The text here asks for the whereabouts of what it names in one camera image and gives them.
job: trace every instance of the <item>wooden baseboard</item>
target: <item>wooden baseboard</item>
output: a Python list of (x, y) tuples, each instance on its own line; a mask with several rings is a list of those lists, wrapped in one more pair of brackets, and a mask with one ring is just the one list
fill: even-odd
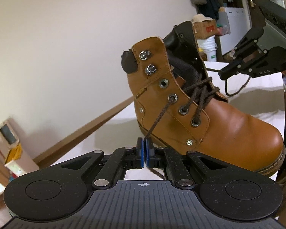
[(90, 121), (74, 133), (62, 139), (57, 144), (53, 145), (51, 148), (47, 149), (33, 160), (40, 167), (45, 168), (50, 166), (52, 163), (57, 161), (60, 157), (70, 151), (78, 143), (83, 141), (86, 137), (100, 128), (103, 124), (109, 121), (113, 116), (127, 107), (130, 103), (133, 102), (133, 97), (128, 98), (127, 100), (121, 102), (114, 108), (103, 113), (96, 119)]

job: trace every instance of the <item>gray ribbed panel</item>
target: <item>gray ribbed panel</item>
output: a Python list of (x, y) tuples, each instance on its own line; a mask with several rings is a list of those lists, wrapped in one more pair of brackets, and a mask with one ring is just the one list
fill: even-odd
[(54, 222), (15, 218), (4, 229), (283, 229), (274, 219), (238, 223), (206, 210), (192, 191), (174, 188), (170, 181), (118, 181), (98, 190), (77, 213)]

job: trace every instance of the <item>boot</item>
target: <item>boot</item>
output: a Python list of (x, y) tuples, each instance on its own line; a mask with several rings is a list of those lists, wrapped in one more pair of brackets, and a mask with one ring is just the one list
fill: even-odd
[(263, 175), (284, 160), (281, 133), (228, 104), (199, 56), (190, 21), (122, 55), (141, 131), (180, 154), (198, 151)]

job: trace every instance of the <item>table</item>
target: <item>table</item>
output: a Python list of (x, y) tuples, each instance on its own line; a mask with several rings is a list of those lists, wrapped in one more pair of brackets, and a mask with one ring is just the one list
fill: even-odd
[[(221, 62), (205, 62), (205, 64), (207, 68), (212, 69), (221, 69), (227, 65)], [(208, 72), (208, 74), (213, 77), (214, 85), (225, 94), (225, 82), (220, 80), (218, 73)], [(237, 91), (247, 79), (248, 76), (243, 74), (231, 77), (228, 80), (228, 92)], [(284, 90), (281, 73), (252, 78), (239, 94), (229, 98), (229, 102), (240, 111), (275, 126), (284, 137)], [(103, 150), (105, 154), (111, 154), (117, 148), (135, 146), (138, 137), (143, 137), (143, 135), (137, 124), (133, 103), (131, 103), (54, 164), (94, 150)], [(271, 178), (275, 180), (276, 176), (277, 174), (274, 174)], [(159, 180), (160, 178), (144, 168), (128, 170), (125, 179)]]

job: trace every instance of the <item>white wall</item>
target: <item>white wall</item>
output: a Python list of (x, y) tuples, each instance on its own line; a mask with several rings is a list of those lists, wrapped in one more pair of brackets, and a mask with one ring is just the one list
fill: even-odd
[(131, 96), (123, 50), (195, 14), (190, 0), (0, 0), (0, 123), (36, 157)]

